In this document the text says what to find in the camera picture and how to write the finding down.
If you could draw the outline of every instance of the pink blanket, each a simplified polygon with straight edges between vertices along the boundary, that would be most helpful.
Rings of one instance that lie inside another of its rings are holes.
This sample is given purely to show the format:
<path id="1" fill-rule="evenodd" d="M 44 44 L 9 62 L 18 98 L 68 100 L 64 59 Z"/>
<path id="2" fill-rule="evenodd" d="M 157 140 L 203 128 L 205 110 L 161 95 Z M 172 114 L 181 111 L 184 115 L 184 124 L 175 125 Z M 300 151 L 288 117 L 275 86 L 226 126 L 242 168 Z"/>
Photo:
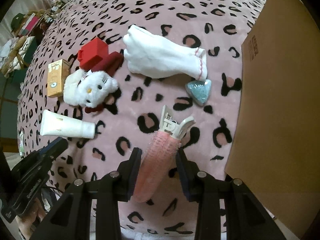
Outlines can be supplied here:
<path id="1" fill-rule="evenodd" d="M 127 160 L 134 147 L 147 149 L 166 104 L 174 110 L 177 122 L 190 115 L 196 119 L 182 140 L 188 159 L 215 178 L 224 179 L 240 104 L 241 44 L 265 1 L 72 0 L 48 29 L 24 82 L 18 132 L 24 132 L 26 154 L 55 138 L 39 135 L 44 109 L 95 122 L 94 139 L 68 138 L 69 148 L 55 161 L 49 184 L 64 191 L 76 178 L 101 179 Z M 79 66 L 78 50 L 94 37 L 109 44 L 109 52 L 121 52 L 125 48 L 122 37 L 132 24 L 179 45 L 206 49 L 212 91 L 204 107 L 197 106 L 186 93 L 189 76 L 151 79 L 131 74 L 126 62 L 115 75 L 119 89 L 105 100 L 101 113 L 86 114 L 62 98 L 47 97 L 49 63 L 64 58 L 73 73 Z M 121 226 L 130 230 L 190 236 L 195 232 L 197 203 L 188 203 L 183 196 L 172 163 L 152 199 L 119 203 L 119 213 Z"/>

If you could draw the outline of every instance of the dark red cloth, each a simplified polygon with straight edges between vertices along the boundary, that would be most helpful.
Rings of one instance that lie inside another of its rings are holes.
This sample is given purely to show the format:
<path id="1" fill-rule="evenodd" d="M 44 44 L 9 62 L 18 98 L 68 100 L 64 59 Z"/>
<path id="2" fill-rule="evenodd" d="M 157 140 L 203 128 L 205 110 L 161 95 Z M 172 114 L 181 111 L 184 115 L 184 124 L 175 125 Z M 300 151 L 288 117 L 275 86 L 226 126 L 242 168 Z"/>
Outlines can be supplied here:
<path id="1" fill-rule="evenodd" d="M 110 77 L 113 77 L 116 73 L 117 69 L 121 67 L 123 63 L 124 57 L 119 52 L 112 52 L 105 58 L 105 64 L 104 65 L 95 65 L 91 71 L 104 71 L 106 72 Z"/>
<path id="2" fill-rule="evenodd" d="M 84 108 L 84 111 L 85 111 L 86 114 L 90 114 L 92 112 L 100 112 L 102 110 L 103 110 L 103 105 L 102 104 L 98 105 L 95 108 L 91 108 L 91 107 L 85 107 Z"/>

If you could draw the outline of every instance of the pink hair roller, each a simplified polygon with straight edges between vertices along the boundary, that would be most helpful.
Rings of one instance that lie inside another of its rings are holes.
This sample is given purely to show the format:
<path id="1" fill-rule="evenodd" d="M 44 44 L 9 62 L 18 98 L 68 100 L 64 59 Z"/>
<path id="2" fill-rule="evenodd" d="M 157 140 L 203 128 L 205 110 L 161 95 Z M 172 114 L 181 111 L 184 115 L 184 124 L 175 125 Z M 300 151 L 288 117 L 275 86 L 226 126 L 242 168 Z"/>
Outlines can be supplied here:
<path id="1" fill-rule="evenodd" d="M 166 105 L 163 107 L 160 129 L 153 136 L 139 169 L 133 193 L 136 202 L 145 202 L 152 197 L 168 172 L 181 139 L 195 123 L 195 119 L 189 116 L 178 124 L 172 120 L 172 110 Z"/>

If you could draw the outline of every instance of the red box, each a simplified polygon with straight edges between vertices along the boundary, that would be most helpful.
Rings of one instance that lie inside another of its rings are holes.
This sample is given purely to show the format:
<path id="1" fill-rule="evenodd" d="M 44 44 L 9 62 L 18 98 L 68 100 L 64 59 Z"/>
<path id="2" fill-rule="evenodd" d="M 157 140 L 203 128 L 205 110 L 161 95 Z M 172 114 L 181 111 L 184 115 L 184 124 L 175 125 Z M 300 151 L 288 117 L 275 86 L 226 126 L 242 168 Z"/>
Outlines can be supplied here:
<path id="1" fill-rule="evenodd" d="M 108 44 L 95 38 L 83 45 L 78 51 L 78 61 L 80 62 L 80 68 L 85 71 L 89 71 L 109 54 Z"/>

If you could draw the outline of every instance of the green cap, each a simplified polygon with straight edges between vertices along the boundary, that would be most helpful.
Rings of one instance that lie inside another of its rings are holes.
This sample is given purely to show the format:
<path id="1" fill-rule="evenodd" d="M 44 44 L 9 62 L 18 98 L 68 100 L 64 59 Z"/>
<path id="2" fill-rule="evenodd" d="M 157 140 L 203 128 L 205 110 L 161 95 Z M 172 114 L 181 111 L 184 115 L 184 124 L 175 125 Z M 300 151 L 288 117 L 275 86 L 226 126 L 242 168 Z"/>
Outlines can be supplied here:
<path id="1" fill-rule="evenodd" d="M 16 31 L 16 30 L 19 28 L 19 26 L 20 26 L 20 24 L 21 24 L 24 16 L 25 16 L 25 14 L 18 13 L 18 14 L 12 19 L 12 21 L 11 21 L 11 28 L 12 28 L 13 31 Z"/>

